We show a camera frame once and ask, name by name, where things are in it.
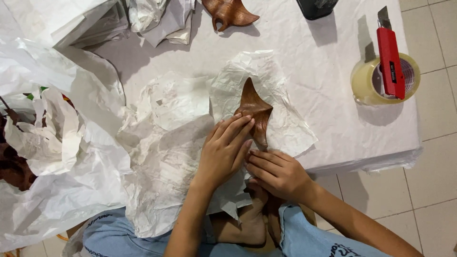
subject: packing tape roll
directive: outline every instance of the packing tape roll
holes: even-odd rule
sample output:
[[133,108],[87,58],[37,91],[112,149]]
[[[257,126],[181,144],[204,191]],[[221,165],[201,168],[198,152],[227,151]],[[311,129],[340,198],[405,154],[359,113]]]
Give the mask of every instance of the packing tape roll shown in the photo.
[[371,62],[356,65],[351,76],[352,92],[357,102],[366,105],[395,104],[408,100],[420,83],[420,70],[417,63],[407,54],[400,53],[400,64],[405,78],[405,98],[397,99],[384,94],[379,57]]

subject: table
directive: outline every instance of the table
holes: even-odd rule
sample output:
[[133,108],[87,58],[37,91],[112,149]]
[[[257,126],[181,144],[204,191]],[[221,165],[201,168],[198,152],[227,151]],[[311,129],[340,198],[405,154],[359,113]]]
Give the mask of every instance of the table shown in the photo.
[[247,27],[213,30],[211,17],[197,4],[191,44],[161,43],[153,48],[132,33],[96,50],[117,68],[127,103],[151,79],[170,70],[189,78],[214,76],[241,51],[273,49],[287,78],[292,105],[319,142],[297,157],[310,173],[329,175],[363,169],[411,167],[421,153],[415,98],[390,106],[355,103],[353,67],[377,46],[377,12],[388,6],[399,51],[408,53],[397,0],[344,0],[334,12],[307,21],[295,0],[244,1],[260,19]]

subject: black container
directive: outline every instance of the black container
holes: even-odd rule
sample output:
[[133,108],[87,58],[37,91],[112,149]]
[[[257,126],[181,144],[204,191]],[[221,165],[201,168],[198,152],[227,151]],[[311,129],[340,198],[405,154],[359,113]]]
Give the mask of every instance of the black container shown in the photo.
[[332,13],[338,0],[297,0],[302,13],[308,20],[317,20]]

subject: jeans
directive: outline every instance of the jeans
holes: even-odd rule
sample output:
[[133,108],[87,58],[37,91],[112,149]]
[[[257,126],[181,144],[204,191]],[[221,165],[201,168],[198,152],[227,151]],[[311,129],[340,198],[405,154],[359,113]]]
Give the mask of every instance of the jeans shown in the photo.
[[[211,229],[202,234],[200,257],[387,257],[381,251],[355,240],[311,225],[300,207],[286,203],[279,208],[280,248],[268,254],[253,253],[236,244],[214,243]],[[93,217],[83,235],[83,245],[94,257],[160,257],[171,231],[154,238],[138,238],[125,217],[125,208],[109,210]]]

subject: wooden manta ray figurine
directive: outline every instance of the wooden manta ray figurine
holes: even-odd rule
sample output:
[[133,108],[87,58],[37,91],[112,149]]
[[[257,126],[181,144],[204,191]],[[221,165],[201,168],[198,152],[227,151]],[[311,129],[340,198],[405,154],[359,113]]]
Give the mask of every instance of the wooden manta ray figurine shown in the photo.
[[260,98],[252,84],[252,79],[248,78],[241,93],[241,103],[235,111],[235,115],[241,113],[243,116],[251,115],[255,120],[255,125],[251,129],[250,134],[257,143],[267,148],[266,142],[266,127],[270,118],[273,106],[269,105]]
[[241,0],[202,0],[202,3],[213,16],[214,30],[218,29],[217,22],[222,23],[219,32],[231,25],[247,26],[260,18],[260,16],[248,12]]

